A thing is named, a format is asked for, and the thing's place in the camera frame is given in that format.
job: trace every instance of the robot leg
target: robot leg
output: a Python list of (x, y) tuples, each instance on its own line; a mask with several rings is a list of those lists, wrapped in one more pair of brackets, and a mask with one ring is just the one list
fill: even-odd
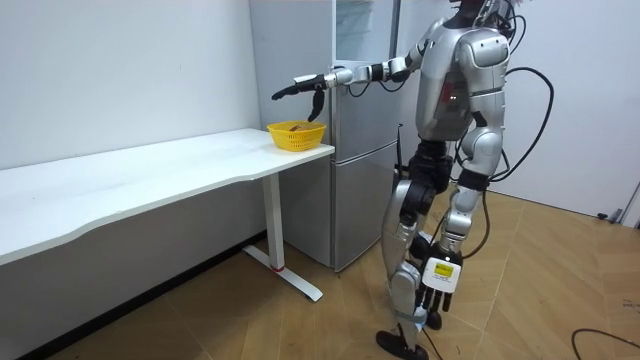
[(405, 255), (433, 195), (433, 190), (417, 182), (401, 181), (393, 192), (382, 227), (382, 254), (400, 334), (380, 331), (376, 341), (387, 352), (406, 360), (429, 358), (417, 343), (418, 332), (427, 319), (427, 312), (420, 306), (422, 299), (416, 296), (422, 277), (419, 265), (405, 260)]

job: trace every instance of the wooden floor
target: wooden floor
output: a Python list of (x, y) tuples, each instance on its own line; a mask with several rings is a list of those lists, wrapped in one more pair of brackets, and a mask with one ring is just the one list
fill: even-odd
[[(431, 331), (446, 360), (574, 359), (580, 327), (640, 343), (640, 231), (496, 194), (488, 202), (489, 243)], [(446, 208), (439, 197), (427, 231)], [(479, 211), (466, 251), (484, 229)], [(374, 341), (395, 327), (379, 244), (340, 274), (291, 247), (286, 261), (324, 292), (318, 303), (239, 254), (53, 359), (393, 359)], [(579, 335), (578, 348), (583, 359), (640, 360), (599, 335)]]

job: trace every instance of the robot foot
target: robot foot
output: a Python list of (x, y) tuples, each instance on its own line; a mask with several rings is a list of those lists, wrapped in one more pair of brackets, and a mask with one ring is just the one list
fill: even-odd
[(416, 345), (416, 351), (407, 349), (404, 339), (388, 331), (378, 331), (376, 342), (389, 354), (404, 360), (429, 360), (427, 351)]
[(432, 330), (442, 329), (442, 316), (440, 316), (440, 313), (437, 311), (430, 312), (429, 315), (427, 315), (426, 325)]

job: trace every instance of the yellow label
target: yellow label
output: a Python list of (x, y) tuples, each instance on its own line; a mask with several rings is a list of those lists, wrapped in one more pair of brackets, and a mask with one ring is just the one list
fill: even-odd
[(444, 264), (436, 264), (436, 268), (433, 272), (438, 275), (451, 277), (451, 275), (453, 275), (453, 267)]

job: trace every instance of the table top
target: table top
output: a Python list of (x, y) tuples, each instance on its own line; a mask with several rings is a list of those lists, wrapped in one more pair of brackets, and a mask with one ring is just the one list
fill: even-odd
[(334, 152), (242, 129), (0, 171), (0, 265), (99, 226)]

